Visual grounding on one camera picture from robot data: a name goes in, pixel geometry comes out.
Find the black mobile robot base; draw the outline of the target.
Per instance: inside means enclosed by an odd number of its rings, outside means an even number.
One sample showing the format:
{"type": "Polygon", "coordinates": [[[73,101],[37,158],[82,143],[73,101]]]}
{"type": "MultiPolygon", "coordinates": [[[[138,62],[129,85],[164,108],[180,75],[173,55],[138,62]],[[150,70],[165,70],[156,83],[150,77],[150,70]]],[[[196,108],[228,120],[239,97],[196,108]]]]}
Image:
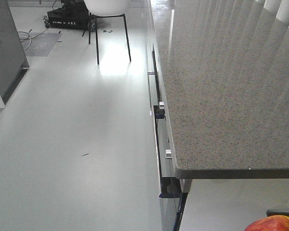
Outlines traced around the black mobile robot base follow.
{"type": "Polygon", "coordinates": [[[61,0],[61,7],[54,8],[55,0],[52,5],[52,10],[43,16],[43,21],[46,28],[67,28],[67,29],[82,29],[96,30],[96,20],[89,16],[89,11],[83,0],[61,0]]]}

